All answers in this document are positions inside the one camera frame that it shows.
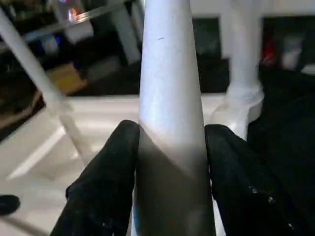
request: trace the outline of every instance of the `white pole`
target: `white pole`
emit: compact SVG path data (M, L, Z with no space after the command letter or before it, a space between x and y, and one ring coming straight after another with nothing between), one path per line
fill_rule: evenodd
M35 56L27 47L25 41L21 38L1 8L0 34L31 80L43 93L47 106L53 108L59 104L63 99L63 95L46 76L44 69L41 67Z
M91 149L87 142L81 137L80 130L76 127L72 117L63 112L69 109L63 101L64 95L58 90L53 82L47 77L43 67L39 64L36 57L32 54L25 41L19 35L15 27L6 17L0 8L0 34L13 54L19 60L30 79L42 92L43 98L50 111L59 115L61 124L66 129L73 141L74 146L81 155L83 162L91 155Z
M147 0L133 232L213 232L201 93L189 0Z
M232 56L231 102L261 103L263 92L258 80L261 43L261 1L231 0Z

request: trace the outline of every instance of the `white surface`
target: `white surface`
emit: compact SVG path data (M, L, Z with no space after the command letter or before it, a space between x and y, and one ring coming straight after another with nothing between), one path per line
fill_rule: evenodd
M224 94L202 96L203 116L206 124L214 123L214 121L211 121L213 112L223 102ZM94 153L97 153L102 148L111 132L121 120L130 119L138 121L139 117L139 98L137 96L71 98L68 100L68 104L71 107L71 111L67 115L73 118L85 139L94 147ZM247 120L242 119L242 117L243 115L241 117L234 117L235 122L230 122L230 124L236 124L236 126L232 125L230 128L236 131L238 127L246 127ZM227 122L222 117L219 123ZM52 138L56 135L56 132L63 133L59 141ZM51 140L54 143L53 147L49 147L46 144ZM37 150L43 147L48 147L48 149L42 152L40 158L32 161ZM83 164L78 158L78 153L71 139L64 132L64 128L58 119L50 116L50 113L44 109L0 144L0 154L1 162L5 163L5 165L0 166L0 174L2 176L2 181L0 181L1 193L9 194L15 192L18 194L21 192L21 190L17 192L12 189L11 192L6 192L6 188L4 187L7 184L3 180L12 176L12 173L16 173L21 168L21 163L32 163L33 165L27 168L27 175L23 175L21 178L30 176L33 179L35 177L40 177L40 179L38 181L24 181L23 189L32 187L34 190L32 192L23 191L22 199L25 199L25 197L26 200L36 199L40 195L42 196L40 201L45 203L36 207L32 204L32 201L22 201L22 207L11 218L31 228L33 227L39 231L49 233L56 223L63 205L56 205L56 202L49 198L49 193L51 193L53 188L48 191L48 187L41 188L40 183L46 181L47 184L45 185L56 186L55 189L59 189L56 190L56 194L59 197L55 199L62 197L62 201L65 201L63 196L66 187L83 170ZM35 193L43 191L46 194L34 195L34 191ZM0 231L9 232L6 235L10 236L28 235L12 228L8 222L0 224Z
M190 2L147 0L145 12L133 214L138 227L132 235L210 235L211 198Z

